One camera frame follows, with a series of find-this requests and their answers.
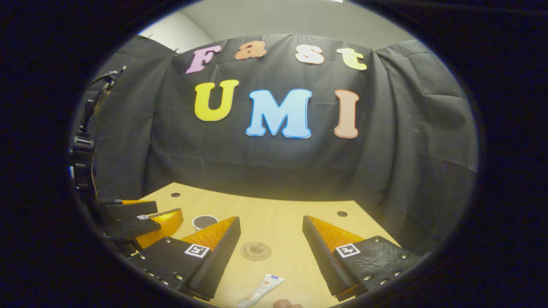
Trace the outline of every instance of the paper cup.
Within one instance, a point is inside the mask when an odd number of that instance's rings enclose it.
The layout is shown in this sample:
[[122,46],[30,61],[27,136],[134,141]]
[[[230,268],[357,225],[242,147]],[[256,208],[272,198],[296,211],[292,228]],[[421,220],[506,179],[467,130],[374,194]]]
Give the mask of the paper cup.
[[200,231],[201,229],[208,227],[212,224],[216,224],[218,222],[219,219],[211,215],[200,215],[192,220],[192,226],[194,227],[194,230]]

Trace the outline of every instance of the round coaster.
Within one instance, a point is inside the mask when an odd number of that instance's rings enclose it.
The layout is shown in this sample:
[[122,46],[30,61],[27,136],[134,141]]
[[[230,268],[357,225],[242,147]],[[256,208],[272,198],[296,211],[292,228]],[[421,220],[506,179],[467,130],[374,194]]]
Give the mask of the round coaster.
[[265,243],[249,242],[242,246],[240,253],[246,259],[261,261],[270,257],[272,250],[270,250],[270,247]]

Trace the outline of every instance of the tube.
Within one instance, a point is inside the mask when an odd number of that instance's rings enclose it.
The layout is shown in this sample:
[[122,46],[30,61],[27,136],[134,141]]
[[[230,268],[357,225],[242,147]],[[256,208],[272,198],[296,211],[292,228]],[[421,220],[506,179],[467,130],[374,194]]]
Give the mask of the tube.
[[280,283],[282,283],[285,278],[280,278],[273,276],[271,274],[266,274],[265,278],[262,280],[261,285],[251,292],[245,298],[241,299],[236,307],[238,308],[248,308],[255,305],[266,293],[270,292],[272,289],[276,288]]

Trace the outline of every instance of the blue letter m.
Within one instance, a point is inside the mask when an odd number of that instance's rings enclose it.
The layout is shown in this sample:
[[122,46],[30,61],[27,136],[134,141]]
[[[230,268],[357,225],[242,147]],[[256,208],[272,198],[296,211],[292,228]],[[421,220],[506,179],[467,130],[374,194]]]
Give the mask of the blue letter m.
[[272,93],[268,90],[257,90],[249,93],[253,99],[253,112],[251,125],[246,129],[250,136],[262,136],[266,129],[262,126],[262,117],[265,117],[266,125],[270,133],[276,135],[287,118],[287,126],[282,134],[289,138],[308,138],[311,135],[306,126],[306,105],[312,92],[304,89],[289,91],[282,104],[278,106]]

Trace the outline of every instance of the black cloth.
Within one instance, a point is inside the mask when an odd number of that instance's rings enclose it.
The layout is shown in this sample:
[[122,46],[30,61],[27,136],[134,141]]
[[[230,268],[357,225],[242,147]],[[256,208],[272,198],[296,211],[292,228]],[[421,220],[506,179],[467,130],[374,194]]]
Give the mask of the black cloth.
[[[240,45],[257,40],[266,43],[266,55],[235,59]],[[325,62],[297,61],[300,44],[319,46]],[[222,50],[204,70],[186,74],[193,51],[214,45]],[[359,61],[367,69],[348,67],[339,48],[363,54]],[[352,199],[405,249],[424,254],[447,237],[475,183],[478,141],[469,100],[418,41],[372,52],[317,36],[262,35],[174,57],[164,46],[135,37],[98,74],[121,65],[128,68],[116,92],[90,124],[102,197],[140,198],[179,182],[260,198]],[[215,83],[209,101],[215,109],[219,83],[227,79],[239,81],[230,113],[216,122],[198,119],[195,86]],[[292,89],[312,91],[310,138],[272,136],[268,128],[264,136],[246,135],[253,109],[249,93],[262,89],[278,104]],[[333,132],[337,89],[359,96],[354,139]]]

